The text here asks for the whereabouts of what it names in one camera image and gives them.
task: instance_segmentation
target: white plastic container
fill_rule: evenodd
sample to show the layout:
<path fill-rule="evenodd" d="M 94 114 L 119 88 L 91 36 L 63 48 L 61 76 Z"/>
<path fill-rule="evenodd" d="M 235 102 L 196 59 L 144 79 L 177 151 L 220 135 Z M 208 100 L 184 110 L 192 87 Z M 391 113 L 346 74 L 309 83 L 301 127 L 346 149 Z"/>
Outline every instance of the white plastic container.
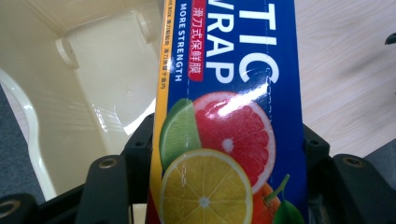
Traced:
<path fill-rule="evenodd" d="M 21 104 L 45 198 L 120 154 L 154 111 L 161 1 L 0 1 L 0 82 Z"/>

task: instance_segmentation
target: red label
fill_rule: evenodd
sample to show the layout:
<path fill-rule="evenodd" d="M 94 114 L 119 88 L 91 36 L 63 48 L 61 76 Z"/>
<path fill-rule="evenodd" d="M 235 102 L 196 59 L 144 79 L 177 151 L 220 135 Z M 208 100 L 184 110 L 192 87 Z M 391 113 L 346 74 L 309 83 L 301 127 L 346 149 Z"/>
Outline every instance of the red label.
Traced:
<path fill-rule="evenodd" d="M 204 80 L 205 9 L 206 1 L 192 1 L 189 44 L 189 79 L 192 81 Z"/>

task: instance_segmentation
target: lime slice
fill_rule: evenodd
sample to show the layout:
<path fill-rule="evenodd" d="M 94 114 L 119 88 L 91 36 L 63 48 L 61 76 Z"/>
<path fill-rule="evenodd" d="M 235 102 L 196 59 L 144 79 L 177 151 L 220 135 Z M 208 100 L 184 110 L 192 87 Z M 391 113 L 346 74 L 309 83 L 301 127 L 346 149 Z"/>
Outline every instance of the lime slice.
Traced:
<path fill-rule="evenodd" d="M 230 156 L 196 149 L 177 158 L 163 176 L 162 223 L 250 223 L 253 199 L 243 168 Z"/>
<path fill-rule="evenodd" d="M 160 157 L 163 169 L 184 152 L 201 148 L 192 101 L 178 100 L 163 123 L 160 134 Z"/>

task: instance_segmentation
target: green leaf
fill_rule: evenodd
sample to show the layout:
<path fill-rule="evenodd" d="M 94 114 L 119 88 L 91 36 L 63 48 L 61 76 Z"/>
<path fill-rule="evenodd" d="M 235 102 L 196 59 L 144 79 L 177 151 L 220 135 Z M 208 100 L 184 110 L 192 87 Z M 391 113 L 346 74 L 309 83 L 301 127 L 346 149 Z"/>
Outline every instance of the green leaf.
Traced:
<path fill-rule="evenodd" d="M 304 224 L 300 211 L 290 202 L 283 200 L 276 211 L 275 224 Z"/>

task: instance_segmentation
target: citrus fruit image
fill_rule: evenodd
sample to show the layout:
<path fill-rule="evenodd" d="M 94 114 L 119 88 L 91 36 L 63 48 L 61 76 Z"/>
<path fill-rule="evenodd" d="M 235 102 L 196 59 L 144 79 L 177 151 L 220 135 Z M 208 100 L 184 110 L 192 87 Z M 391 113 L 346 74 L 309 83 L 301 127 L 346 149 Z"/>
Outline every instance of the citrus fruit image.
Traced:
<path fill-rule="evenodd" d="M 211 92 L 193 102 L 201 146 L 230 155 L 247 174 L 253 193 L 271 175 L 276 144 L 262 108 L 243 94 Z"/>
<path fill-rule="evenodd" d="M 212 149 L 195 149 L 174 160 L 163 176 L 162 223 L 250 223 L 251 186 L 242 167 Z"/>
<path fill-rule="evenodd" d="M 182 153 L 201 148 L 192 101 L 178 100 L 166 116 L 160 134 L 160 158 L 163 169 Z"/>
<path fill-rule="evenodd" d="M 270 195 L 273 189 L 268 183 L 265 183 L 260 190 L 253 195 L 253 219 L 251 223 L 273 223 L 277 208 L 280 206 L 280 200 L 277 196 L 269 202 L 265 197 Z"/>

